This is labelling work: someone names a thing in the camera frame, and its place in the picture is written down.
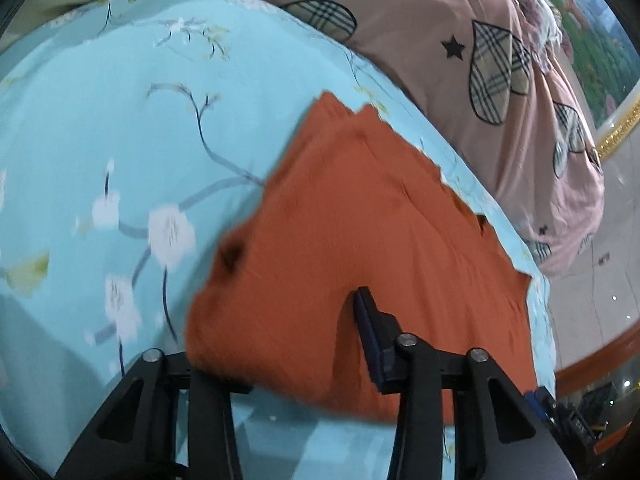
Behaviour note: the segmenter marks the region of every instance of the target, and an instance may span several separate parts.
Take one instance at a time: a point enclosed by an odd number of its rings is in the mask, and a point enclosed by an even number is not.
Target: silver bolt
[[[489,358],[489,354],[486,352],[486,350],[482,350],[481,348],[474,348],[471,351],[471,358],[478,363],[484,363]]]
[[[413,334],[404,333],[398,336],[398,342],[402,346],[415,346],[418,342],[418,338]]]
[[[150,348],[149,350],[142,352],[142,358],[147,363],[155,363],[162,358],[162,352],[157,348]]]

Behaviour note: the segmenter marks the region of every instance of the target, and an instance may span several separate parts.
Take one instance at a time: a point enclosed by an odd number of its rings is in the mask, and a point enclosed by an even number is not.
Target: gold trim
[[[625,140],[640,121],[640,98],[616,122],[613,129],[598,142],[597,150],[600,160],[609,158],[617,147]]]

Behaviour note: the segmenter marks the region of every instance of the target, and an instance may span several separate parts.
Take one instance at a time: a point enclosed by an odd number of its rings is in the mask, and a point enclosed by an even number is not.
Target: star print
[[[447,49],[447,59],[455,56],[460,61],[463,60],[462,51],[464,50],[465,45],[458,43],[455,36],[452,35],[449,41],[441,41],[440,43]]]

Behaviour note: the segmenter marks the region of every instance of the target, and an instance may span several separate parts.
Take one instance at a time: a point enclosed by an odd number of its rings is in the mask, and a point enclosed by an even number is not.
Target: light blue bed sheet
[[[259,0],[104,0],[0,56],[0,415],[44,469],[58,468],[121,362],[181,348],[220,233],[257,206],[255,182],[325,89],[354,110],[374,104],[487,216],[532,276],[536,373],[554,390],[547,280],[462,160],[369,62]],[[392,427],[262,391],[234,398],[234,415],[249,480],[386,478]]]

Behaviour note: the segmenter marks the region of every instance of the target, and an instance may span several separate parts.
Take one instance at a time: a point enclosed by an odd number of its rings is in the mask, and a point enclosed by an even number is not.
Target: orange fabric
[[[536,386],[528,284],[430,160],[371,106],[353,114],[324,94],[258,211],[222,240],[188,316],[187,354],[313,406],[393,421],[399,399],[370,382],[350,292],[368,286],[436,348],[487,349],[525,391]]]

